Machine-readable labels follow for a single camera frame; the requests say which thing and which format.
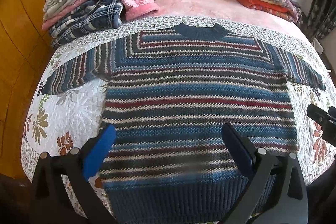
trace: sweater collar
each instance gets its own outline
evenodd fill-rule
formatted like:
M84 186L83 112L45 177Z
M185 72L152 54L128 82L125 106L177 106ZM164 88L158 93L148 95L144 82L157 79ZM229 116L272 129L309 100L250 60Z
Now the sweater collar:
M213 27L196 27L180 23L172 29L184 37L207 41L221 40L230 32L217 23Z

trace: pink fleece bedsheet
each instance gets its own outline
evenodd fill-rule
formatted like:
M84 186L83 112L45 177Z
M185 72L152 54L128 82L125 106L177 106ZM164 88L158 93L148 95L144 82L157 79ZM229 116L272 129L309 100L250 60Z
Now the pink fleece bedsheet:
M301 40L306 37L292 22L259 10L244 7L236 0L155 0L159 11L152 16L208 16L261 26L289 34Z

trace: red fabric item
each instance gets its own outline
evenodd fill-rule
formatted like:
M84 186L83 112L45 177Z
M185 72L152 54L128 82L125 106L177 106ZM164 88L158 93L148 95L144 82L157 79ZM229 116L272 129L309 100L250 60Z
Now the red fabric item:
M281 7L280 5L270 4L270 3L267 3L261 0L237 0L237 1L243 6L250 8L250 9L254 9L253 8L254 5L259 5L259 6L269 8L269 9L272 9L274 11L281 12L281 13L288 12L288 9Z

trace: blue plaid fabric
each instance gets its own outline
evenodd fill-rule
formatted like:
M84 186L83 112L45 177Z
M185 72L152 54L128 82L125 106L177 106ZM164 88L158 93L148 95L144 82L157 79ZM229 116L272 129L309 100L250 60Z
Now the blue plaid fabric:
M120 0L88 0L49 29L55 48L104 28L119 28L123 5Z

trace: striped sweater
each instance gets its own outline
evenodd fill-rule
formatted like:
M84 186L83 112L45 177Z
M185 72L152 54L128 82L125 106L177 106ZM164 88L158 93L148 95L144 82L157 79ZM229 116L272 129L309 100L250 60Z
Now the striped sweater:
M295 151L286 81L325 89L300 58L218 24L181 23L102 44L56 69L42 93L98 76L109 80L101 126L117 130L100 176L120 223L220 220L247 182L222 124L271 153Z

